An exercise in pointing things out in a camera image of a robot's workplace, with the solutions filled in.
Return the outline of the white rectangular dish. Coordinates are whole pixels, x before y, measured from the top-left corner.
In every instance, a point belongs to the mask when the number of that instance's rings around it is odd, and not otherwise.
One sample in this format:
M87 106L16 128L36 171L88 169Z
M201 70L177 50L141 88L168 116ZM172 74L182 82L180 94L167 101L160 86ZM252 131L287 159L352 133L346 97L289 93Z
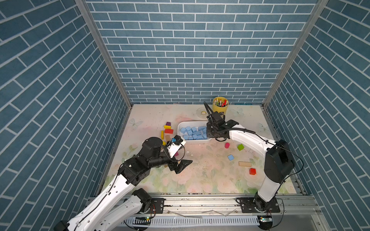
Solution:
M207 121L184 121L178 125L178 135L187 143L206 143L211 138L207 135Z

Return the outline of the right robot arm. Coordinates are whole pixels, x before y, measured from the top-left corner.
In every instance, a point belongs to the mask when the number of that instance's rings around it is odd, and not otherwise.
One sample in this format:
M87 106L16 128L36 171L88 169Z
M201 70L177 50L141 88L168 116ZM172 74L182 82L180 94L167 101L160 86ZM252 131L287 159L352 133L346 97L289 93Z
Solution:
M254 196L254 207L259 212L266 212L274 204L276 194L284 181L296 166L293 153L284 140L269 141L248 130L234 120L225 120L223 113L208 111L207 136L223 141L227 139L239 142L259 154L264 160L264 180Z

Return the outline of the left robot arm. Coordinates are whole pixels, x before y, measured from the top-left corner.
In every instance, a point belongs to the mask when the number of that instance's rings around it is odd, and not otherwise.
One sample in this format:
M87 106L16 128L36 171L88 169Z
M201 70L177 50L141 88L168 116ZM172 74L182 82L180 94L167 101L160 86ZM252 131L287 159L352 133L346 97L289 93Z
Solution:
M127 218L149 210L152 197L144 190L134 188L152 168L167 165L176 174L181 173L192 161L176 159L186 141L176 135L163 143L158 137L146 139L138 154L127 159L109 185L78 215L69 221L61 220L55 231L111 231Z

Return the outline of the yellow pen cup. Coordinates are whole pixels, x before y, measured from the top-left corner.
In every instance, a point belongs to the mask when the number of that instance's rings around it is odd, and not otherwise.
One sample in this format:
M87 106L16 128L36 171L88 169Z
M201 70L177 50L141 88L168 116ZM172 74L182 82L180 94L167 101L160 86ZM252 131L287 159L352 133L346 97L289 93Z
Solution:
M225 115L228 105L229 101L225 97L219 96L214 98L212 109L214 112L219 112Z

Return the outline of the green round block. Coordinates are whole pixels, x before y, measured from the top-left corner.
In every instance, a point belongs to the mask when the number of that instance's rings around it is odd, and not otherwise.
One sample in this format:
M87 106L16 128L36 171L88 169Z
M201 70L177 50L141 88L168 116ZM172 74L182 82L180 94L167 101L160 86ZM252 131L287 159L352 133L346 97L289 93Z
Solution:
M243 149L244 149L244 145L243 145L243 144L239 144L239 145L237 146L237 149L238 149L239 151L243 150Z

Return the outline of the red rectangular block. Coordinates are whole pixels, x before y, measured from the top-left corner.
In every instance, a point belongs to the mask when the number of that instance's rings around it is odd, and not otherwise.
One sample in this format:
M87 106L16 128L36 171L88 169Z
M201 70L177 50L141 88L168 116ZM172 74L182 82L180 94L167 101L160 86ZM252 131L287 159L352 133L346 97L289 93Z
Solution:
M173 134L173 130L172 129L165 129L164 133L165 134Z

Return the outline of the natural wood flat block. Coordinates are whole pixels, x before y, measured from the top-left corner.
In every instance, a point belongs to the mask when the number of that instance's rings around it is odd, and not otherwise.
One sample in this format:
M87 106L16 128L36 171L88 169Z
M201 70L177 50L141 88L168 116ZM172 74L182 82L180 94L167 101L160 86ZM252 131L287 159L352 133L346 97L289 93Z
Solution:
M239 166L240 167L252 167L252 163L251 162L239 161Z

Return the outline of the red cube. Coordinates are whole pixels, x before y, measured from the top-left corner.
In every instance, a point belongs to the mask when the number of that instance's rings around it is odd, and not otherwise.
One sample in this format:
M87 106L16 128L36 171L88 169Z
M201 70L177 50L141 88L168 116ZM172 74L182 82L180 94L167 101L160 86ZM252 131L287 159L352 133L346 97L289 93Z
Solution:
M250 168L249 169L249 174L250 175L256 175L256 169L255 168Z

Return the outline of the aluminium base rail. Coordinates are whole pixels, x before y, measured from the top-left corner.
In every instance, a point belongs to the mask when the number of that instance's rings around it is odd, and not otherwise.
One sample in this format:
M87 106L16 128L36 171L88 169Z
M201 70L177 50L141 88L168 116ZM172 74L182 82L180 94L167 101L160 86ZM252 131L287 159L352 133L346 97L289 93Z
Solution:
M308 217L317 231L329 225L312 196L278 195L268 204L248 194L148 194L143 190L108 202L103 194L68 222L70 231L111 231L120 225L175 228L221 225L255 225L283 228Z

